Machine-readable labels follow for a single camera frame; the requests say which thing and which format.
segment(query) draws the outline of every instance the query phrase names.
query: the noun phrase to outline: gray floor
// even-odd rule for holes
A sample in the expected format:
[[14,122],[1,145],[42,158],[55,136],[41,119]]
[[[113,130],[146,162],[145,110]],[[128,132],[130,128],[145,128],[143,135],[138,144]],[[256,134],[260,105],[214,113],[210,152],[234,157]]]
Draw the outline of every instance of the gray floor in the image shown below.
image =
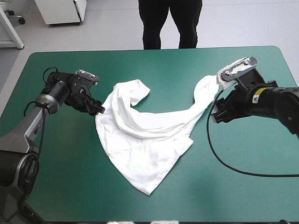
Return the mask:
[[[0,49],[0,115],[34,52],[142,49],[137,0],[87,0],[80,26],[54,28],[44,24],[33,0],[14,0],[6,7],[26,19],[24,25],[12,22],[25,48]],[[299,0],[204,0],[197,47],[277,46],[299,84],[298,12]],[[170,15],[161,39],[163,49],[178,47],[179,34]]]

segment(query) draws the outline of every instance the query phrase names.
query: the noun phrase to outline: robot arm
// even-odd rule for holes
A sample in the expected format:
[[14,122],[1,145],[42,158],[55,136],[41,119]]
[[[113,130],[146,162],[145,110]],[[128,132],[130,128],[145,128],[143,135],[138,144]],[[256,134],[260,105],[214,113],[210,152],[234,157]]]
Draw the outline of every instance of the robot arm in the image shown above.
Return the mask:
[[24,201],[38,173],[41,148],[35,146],[34,140],[47,117],[56,113],[63,103],[92,116],[105,111],[102,103],[90,94],[90,87],[99,82],[97,76],[83,70],[71,74],[48,68],[45,72],[50,69],[56,71],[48,76],[45,88],[32,102],[36,105],[34,109],[9,134],[0,138],[0,223],[12,220],[27,223],[28,219],[34,219]]
[[256,59],[240,59],[221,69],[217,83],[223,90],[237,83],[226,97],[215,102],[211,116],[216,123],[260,116],[278,119],[292,134],[299,134],[299,88],[278,87],[276,81],[265,82],[256,70]]

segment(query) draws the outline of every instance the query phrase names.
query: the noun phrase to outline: black cable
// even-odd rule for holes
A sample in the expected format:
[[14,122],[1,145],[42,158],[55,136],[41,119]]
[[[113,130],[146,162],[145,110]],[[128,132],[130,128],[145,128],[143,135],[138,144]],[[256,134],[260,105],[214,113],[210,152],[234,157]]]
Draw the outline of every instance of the black cable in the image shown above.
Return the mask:
[[55,69],[56,73],[58,72],[58,68],[56,67],[48,67],[44,72],[43,72],[43,81],[47,84],[47,81],[45,80],[45,74],[47,71],[51,70],[51,69]]
[[221,90],[215,100],[214,100],[214,103],[212,105],[212,108],[208,114],[208,117],[207,117],[207,120],[206,120],[206,133],[207,133],[207,139],[209,141],[209,145],[211,147],[211,150],[214,154],[214,156],[217,158],[217,160],[223,165],[223,166],[226,166],[227,168],[235,171],[235,172],[238,172],[240,174],[245,174],[245,175],[250,175],[250,176],[261,176],[261,177],[299,177],[299,174],[256,174],[256,173],[250,173],[250,172],[246,172],[246,171],[242,171],[242,170],[239,170],[239,169],[236,169],[228,164],[226,164],[219,156],[218,154],[215,152],[214,148],[213,148],[213,145],[212,145],[212,141],[211,141],[211,138],[210,138],[210,132],[209,132],[209,121],[210,121],[210,117],[211,117],[211,114],[212,114],[212,111],[215,107],[215,104],[219,98],[219,96],[223,93],[223,90]]
[[43,139],[44,139],[44,133],[45,133],[45,124],[46,124],[46,110],[48,109],[48,107],[47,107],[46,104],[40,104],[38,102],[35,102],[35,103],[36,103],[37,106],[39,106],[43,109],[42,135],[41,135],[41,140],[40,140],[40,143],[39,143],[39,149],[38,149],[38,154],[37,154],[37,157],[36,157],[36,163],[34,165],[33,172],[32,172],[34,179],[30,179],[28,187],[27,187],[26,191],[24,192],[24,194],[22,196],[22,199],[20,200],[20,203],[19,203],[20,207],[23,205],[23,203],[26,200],[26,197],[30,194],[31,189],[33,188],[33,184],[34,184],[34,182],[36,180],[36,177],[37,177],[37,169],[38,169],[38,165],[39,165],[39,158],[40,158],[42,147],[43,147]]
[[31,101],[31,102],[29,102],[29,103],[26,105],[25,110],[24,110],[24,112],[23,112],[24,117],[26,117],[26,111],[27,111],[28,107],[29,107],[31,104],[33,104],[33,103],[36,103],[36,101]]

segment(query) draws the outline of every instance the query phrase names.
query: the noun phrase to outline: white object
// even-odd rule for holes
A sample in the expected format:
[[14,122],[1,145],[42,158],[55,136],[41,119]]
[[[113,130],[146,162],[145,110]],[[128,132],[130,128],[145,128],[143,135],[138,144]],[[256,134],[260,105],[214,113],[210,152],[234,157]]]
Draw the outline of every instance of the white object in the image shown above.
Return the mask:
[[217,72],[217,84],[226,90],[237,82],[236,78],[255,69],[256,64],[257,61],[254,57],[244,57],[225,66]]
[[138,79],[118,83],[103,104],[104,114],[95,118],[100,141],[111,162],[147,195],[192,145],[189,135],[213,101],[218,85],[216,76],[201,79],[194,90],[195,103],[188,110],[149,113],[130,107],[149,91]]
[[84,21],[86,0],[35,0],[46,24]]
[[24,44],[0,6],[0,48],[10,47],[23,49]]

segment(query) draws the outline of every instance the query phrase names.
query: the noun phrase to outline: black pants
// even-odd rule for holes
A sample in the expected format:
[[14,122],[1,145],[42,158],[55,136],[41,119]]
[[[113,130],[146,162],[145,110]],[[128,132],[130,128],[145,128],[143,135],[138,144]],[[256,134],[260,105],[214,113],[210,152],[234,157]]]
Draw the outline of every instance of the black pants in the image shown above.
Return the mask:
[[143,22],[144,49],[161,49],[160,31],[168,10],[180,33],[178,48],[195,48],[202,0],[138,0]]

